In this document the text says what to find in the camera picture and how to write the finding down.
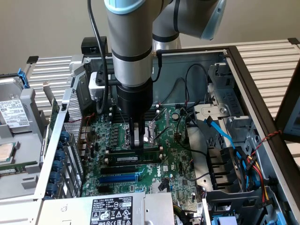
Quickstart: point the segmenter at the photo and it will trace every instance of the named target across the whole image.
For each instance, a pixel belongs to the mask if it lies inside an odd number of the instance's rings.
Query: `wall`
[[[300,38],[299,0],[227,0],[213,41],[181,35],[182,46]],[[93,0],[101,35],[108,36],[102,0]],[[86,0],[0,0],[0,74],[24,67],[28,56],[80,53],[92,36]]]

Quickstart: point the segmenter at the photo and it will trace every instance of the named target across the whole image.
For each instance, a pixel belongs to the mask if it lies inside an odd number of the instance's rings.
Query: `yellow wire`
[[[259,167],[259,164],[258,164],[257,161],[255,162],[255,165],[256,165],[256,167],[258,168],[259,172],[262,172],[261,169],[260,169],[260,167]],[[269,200],[269,196],[268,196],[267,189],[266,189],[265,186],[264,186],[264,192],[265,192],[265,195],[266,195],[267,200]]]

